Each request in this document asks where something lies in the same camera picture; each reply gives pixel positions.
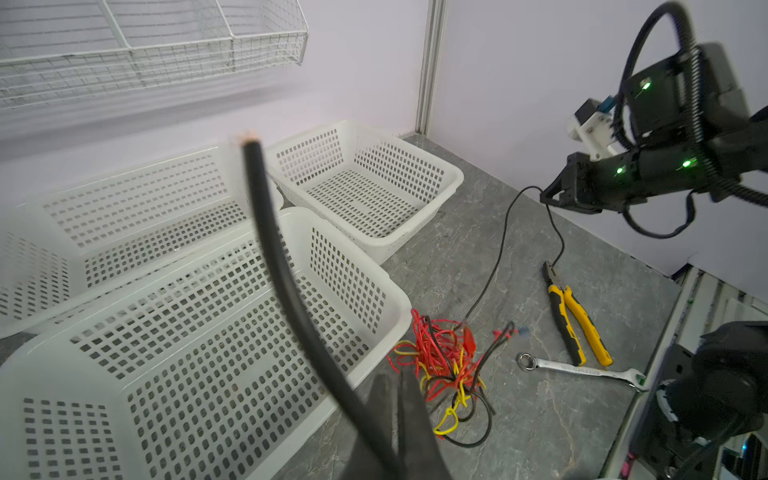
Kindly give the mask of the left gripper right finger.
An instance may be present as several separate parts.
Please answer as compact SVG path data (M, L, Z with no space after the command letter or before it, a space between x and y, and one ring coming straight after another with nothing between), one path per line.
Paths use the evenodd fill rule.
M398 456L403 464L398 479L451 479L432 431L423 395L416 378L399 376L397 393Z

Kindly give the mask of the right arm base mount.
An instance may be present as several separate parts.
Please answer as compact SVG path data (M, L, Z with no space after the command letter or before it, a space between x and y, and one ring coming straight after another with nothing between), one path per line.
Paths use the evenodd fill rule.
M629 452L656 479L709 479L719 449L767 422L767 323L729 322L668 350Z

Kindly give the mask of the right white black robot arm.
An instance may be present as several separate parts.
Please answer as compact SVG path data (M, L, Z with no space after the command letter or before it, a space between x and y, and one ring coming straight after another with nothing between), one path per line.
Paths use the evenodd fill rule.
M728 197L764 207L767 195L741 176L767 169L767 112L749 112L719 43L700 44L685 7L658 6L641 26L618 91L590 98L573 114L569 136L585 152L567 157L541 203L582 214L614 211L637 233L656 238L631 216L649 198L684 192L686 219L694 197Z

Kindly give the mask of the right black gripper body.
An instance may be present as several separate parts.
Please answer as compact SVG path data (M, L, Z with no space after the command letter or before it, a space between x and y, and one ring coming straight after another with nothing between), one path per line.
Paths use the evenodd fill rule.
M623 165L623 154L593 161L586 153L574 152L567 157L561 173L542 190L539 200L546 206L583 214L620 213L624 206L618 200L604 198L610 188L602 185L599 178L605 176L608 184L613 184L616 170Z

